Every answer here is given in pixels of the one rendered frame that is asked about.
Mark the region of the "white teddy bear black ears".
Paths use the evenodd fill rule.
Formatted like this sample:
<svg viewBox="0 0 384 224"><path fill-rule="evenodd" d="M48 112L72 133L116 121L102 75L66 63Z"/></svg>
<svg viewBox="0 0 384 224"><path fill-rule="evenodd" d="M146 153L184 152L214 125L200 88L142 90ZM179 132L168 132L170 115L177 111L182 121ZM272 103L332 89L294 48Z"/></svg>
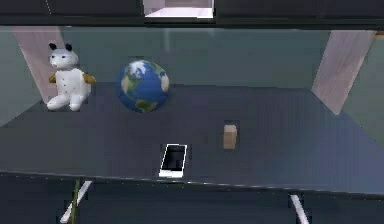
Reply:
<svg viewBox="0 0 384 224"><path fill-rule="evenodd" d="M51 111L64 106L68 106L71 111L79 111L89 97L96 79L78 68L79 56L70 43L66 43L63 48L50 43L49 48L49 63L56 71L48 80L56 85L57 95L51 98L46 106Z"/></svg>

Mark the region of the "small tan wooden block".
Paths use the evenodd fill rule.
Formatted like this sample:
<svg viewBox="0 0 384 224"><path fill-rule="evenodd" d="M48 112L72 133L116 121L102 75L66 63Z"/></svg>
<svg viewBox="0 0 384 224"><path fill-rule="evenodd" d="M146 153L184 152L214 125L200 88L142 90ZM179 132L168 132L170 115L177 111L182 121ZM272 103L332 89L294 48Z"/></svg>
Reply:
<svg viewBox="0 0 384 224"><path fill-rule="evenodd" d="M223 148L235 149L237 142L237 127L235 125L225 125L223 133Z"/></svg>

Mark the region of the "white framed black phone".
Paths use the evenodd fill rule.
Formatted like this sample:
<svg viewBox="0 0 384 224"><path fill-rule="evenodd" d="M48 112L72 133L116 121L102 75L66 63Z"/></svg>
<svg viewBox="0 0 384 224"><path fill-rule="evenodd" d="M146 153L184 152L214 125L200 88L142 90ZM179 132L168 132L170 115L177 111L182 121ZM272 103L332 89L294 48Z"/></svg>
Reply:
<svg viewBox="0 0 384 224"><path fill-rule="evenodd" d="M159 169L159 176L164 178L182 178L187 149L188 146L185 144L167 143Z"/></svg>

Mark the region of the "blue green globe ball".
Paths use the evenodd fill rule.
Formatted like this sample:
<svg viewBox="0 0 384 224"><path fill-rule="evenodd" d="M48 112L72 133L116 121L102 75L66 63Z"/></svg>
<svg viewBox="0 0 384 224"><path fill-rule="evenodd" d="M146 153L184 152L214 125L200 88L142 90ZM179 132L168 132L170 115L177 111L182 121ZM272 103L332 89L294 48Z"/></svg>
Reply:
<svg viewBox="0 0 384 224"><path fill-rule="evenodd" d="M155 62L136 60L120 71L116 87L118 99L126 108L149 113L160 109L167 101L170 80Z"/></svg>

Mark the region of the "dark shelf unit pink sides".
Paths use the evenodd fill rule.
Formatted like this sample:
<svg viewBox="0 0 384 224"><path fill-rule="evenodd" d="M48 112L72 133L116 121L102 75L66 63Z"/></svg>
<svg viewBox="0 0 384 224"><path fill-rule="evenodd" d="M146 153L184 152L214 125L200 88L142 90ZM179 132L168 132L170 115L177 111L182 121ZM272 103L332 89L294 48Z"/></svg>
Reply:
<svg viewBox="0 0 384 224"><path fill-rule="evenodd" d="M50 43L96 79L79 111L46 106ZM136 60L169 77L154 112L118 99ZM300 224L291 195L384 224L384 0L0 0L0 224L60 224L76 180L76 224Z"/></svg>

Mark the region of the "white thin rod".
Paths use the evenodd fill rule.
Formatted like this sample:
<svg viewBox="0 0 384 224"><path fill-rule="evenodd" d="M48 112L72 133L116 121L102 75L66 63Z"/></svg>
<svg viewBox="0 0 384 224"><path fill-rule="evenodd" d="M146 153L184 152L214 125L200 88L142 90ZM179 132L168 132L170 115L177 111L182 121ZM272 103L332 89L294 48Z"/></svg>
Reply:
<svg viewBox="0 0 384 224"><path fill-rule="evenodd" d="M295 208L297 218L300 222L300 224L310 224L307 215L305 213L305 210L300 202L299 196L298 195L291 195L290 196L292 204Z"/></svg>
<svg viewBox="0 0 384 224"><path fill-rule="evenodd" d="M72 201L68 205L64 214L61 216L60 224L76 224L77 207L85 196L91 184L91 181L75 181Z"/></svg>

